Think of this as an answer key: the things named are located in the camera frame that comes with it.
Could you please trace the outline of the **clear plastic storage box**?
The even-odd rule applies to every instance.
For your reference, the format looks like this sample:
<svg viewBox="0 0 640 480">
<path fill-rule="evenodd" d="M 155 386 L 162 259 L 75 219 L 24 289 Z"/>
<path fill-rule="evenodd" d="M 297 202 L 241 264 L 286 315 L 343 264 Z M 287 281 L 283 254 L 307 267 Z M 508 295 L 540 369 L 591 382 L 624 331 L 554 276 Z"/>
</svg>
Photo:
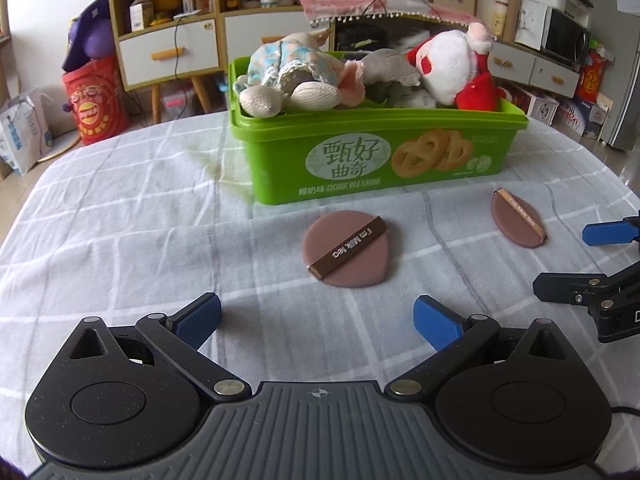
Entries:
<svg viewBox="0 0 640 480">
<path fill-rule="evenodd" d="M 198 112 L 198 97 L 192 88 L 166 94 L 162 103 L 169 120 L 189 118 Z"/>
</svg>

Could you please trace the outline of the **white paper shopping bag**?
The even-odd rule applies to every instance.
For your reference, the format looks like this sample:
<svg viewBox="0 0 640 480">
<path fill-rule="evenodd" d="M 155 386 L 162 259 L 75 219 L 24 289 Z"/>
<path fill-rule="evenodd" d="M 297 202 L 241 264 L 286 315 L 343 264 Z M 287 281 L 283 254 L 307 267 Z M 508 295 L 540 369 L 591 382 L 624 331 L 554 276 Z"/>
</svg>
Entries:
<svg viewBox="0 0 640 480">
<path fill-rule="evenodd" d="M 24 176 L 50 153 L 52 133 L 39 88 L 20 93 L 1 107 L 1 157 Z"/>
</svg>

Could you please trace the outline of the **grey checked table cloth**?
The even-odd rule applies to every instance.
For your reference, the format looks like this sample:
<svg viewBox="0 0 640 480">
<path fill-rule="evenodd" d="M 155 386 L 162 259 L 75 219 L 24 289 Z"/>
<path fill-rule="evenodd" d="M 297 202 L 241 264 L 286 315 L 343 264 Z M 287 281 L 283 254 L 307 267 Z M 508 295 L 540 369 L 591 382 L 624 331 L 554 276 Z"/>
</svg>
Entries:
<svg viewBox="0 0 640 480">
<path fill-rule="evenodd" d="M 490 210 L 498 188 L 535 208 L 542 246 L 518 246 L 498 230 Z M 381 284 L 331 287 L 303 263 L 308 226 L 347 209 L 387 223 Z M 130 325 L 204 292 L 224 310 L 204 353 L 252 385 L 389 382 L 431 353 L 412 322 L 425 294 L 506 326 L 551 318 L 608 400 L 637 405 L 638 339 L 600 344 L 586 310 L 539 301 L 533 281 L 635 263 L 634 246 L 590 247 L 582 229 L 638 209 L 636 194 L 596 156 L 540 122 L 518 133 L 494 176 L 281 206 L 255 200 L 226 114 L 81 148 L 40 177 L 1 247 L 1 453 L 25 470 L 38 466 L 26 401 L 82 318 Z"/>
</svg>

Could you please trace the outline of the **red printed bucket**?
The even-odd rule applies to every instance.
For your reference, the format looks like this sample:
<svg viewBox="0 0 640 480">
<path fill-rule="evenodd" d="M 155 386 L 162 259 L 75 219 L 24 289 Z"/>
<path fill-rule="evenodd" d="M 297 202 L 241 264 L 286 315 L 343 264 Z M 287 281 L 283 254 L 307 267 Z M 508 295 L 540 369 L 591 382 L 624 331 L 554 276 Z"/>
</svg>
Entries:
<svg viewBox="0 0 640 480">
<path fill-rule="evenodd" d="M 67 108 L 86 145 L 111 139 L 129 126 L 116 55 L 91 60 L 62 77 Z"/>
</svg>

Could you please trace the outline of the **white santa plush toy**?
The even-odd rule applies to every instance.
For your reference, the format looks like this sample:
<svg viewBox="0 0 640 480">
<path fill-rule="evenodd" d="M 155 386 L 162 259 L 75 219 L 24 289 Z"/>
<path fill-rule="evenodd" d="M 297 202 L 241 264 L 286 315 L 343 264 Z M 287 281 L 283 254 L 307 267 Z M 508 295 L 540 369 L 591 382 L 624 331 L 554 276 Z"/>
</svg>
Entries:
<svg viewBox="0 0 640 480">
<path fill-rule="evenodd" d="M 465 32 L 446 30 L 418 44 L 407 54 L 426 91 L 441 106 L 496 112 L 498 92 L 488 68 L 494 38 L 479 22 Z"/>
</svg>

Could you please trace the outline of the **grey green cloth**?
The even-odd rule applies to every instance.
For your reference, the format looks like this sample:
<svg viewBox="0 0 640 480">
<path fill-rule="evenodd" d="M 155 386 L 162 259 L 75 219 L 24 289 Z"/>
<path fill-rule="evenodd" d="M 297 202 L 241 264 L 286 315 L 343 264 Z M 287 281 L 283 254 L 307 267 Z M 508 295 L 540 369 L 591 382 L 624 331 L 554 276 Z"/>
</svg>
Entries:
<svg viewBox="0 0 640 480">
<path fill-rule="evenodd" d="M 421 74 L 400 53 L 381 49 L 361 59 L 366 98 L 390 108 L 435 108 Z"/>
</svg>

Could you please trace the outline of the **microwave oven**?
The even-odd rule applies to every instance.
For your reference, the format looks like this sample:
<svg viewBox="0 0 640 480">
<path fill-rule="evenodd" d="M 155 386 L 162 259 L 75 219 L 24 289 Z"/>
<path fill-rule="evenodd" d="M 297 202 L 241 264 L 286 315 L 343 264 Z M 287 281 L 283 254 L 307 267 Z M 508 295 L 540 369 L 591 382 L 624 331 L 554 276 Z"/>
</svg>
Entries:
<svg viewBox="0 0 640 480">
<path fill-rule="evenodd" d="M 514 42 L 559 61 L 582 66 L 588 55 L 590 30 L 563 11 L 522 0 Z"/>
</svg>

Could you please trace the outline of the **brown powder puff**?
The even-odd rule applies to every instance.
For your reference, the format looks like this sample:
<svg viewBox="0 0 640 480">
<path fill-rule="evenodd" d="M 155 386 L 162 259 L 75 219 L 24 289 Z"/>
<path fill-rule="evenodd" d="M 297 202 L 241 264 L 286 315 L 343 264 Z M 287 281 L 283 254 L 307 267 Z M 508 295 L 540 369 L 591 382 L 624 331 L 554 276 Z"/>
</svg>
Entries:
<svg viewBox="0 0 640 480">
<path fill-rule="evenodd" d="M 491 199 L 491 215 L 498 230 L 524 248 L 537 248 L 547 240 L 547 231 L 538 212 L 521 197 L 498 188 Z"/>
<path fill-rule="evenodd" d="M 306 231 L 302 257 L 318 281 L 344 288 L 376 285 L 390 264 L 387 224 L 356 210 L 324 214 Z"/>
</svg>

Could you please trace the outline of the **beige bunny doll blue dress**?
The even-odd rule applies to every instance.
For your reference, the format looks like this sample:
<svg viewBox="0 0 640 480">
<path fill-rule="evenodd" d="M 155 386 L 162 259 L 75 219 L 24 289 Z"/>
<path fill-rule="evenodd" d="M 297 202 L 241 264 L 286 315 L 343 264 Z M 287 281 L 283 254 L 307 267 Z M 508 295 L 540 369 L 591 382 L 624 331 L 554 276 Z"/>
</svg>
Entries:
<svg viewBox="0 0 640 480">
<path fill-rule="evenodd" d="M 308 112 L 339 106 L 344 64 L 321 51 L 329 34 L 327 29 L 294 32 L 262 44 L 250 56 L 247 72 L 233 84 L 244 112 L 273 118 L 289 105 Z"/>
</svg>

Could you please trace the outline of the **purple plush toy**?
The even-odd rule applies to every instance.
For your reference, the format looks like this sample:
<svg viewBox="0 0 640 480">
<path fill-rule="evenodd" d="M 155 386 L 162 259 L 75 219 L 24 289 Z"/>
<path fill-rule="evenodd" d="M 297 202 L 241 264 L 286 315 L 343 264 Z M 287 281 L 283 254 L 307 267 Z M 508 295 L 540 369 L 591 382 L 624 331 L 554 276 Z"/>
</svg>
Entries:
<svg viewBox="0 0 640 480">
<path fill-rule="evenodd" d="M 108 58 L 115 50 L 110 4 L 108 0 L 94 0 L 70 25 L 62 70 L 79 70 L 90 61 Z"/>
</svg>

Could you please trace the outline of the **pink fringed cloth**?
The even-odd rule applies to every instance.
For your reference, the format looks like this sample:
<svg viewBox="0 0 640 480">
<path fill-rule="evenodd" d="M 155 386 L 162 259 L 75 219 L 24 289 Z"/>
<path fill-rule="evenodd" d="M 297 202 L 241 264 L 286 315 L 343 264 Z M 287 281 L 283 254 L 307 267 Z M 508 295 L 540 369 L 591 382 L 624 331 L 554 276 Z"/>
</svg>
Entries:
<svg viewBox="0 0 640 480">
<path fill-rule="evenodd" d="M 298 0 L 311 23 L 351 21 L 360 18 L 417 18 L 465 26 L 477 17 L 422 0 Z"/>
</svg>

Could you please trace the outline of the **wooden cabinet white drawers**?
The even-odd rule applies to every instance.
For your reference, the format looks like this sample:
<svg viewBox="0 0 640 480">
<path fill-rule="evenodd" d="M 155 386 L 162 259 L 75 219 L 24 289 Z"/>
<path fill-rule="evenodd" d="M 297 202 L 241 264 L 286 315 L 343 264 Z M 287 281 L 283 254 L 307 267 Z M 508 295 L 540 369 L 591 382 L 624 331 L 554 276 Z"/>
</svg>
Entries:
<svg viewBox="0 0 640 480">
<path fill-rule="evenodd" d="M 262 45 L 294 32 L 327 29 L 321 51 L 343 64 L 370 52 L 392 49 L 407 58 L 410 50 L 446 30 L 465 26 L 417 18 L 360 18 L 311 23 L 298 0 L 265 8 L 260 0 L 108 0 L 122 83 L 127 90 L 160 94 L 166 84 L 190 84 L 207 101 L 203 79 L 226 74 L 235 96 L 235 79 L 247 72 L 250 56 Z M 560 98 L 574 96 L 577 66 L 524 46 L 494 38 L 488 68 L 499 102 L 521 93 Z"/>
</svg>

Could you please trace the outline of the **green plastic cookie box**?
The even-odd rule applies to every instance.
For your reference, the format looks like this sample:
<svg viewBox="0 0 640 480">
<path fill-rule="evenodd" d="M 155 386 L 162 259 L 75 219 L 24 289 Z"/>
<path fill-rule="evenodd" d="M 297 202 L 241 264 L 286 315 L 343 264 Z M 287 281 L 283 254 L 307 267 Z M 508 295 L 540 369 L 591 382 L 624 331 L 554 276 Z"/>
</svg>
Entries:
<svg viewBox="0 0 640 480">
<path fill-rule="evenodd" d="M 506 101 L 495 112 L 367 101 L 258 119 L 232 96 L 230 124 L 244 144 L 256 200 L 279 205 L 496 174 L 528 118 Z"/>
</svg>

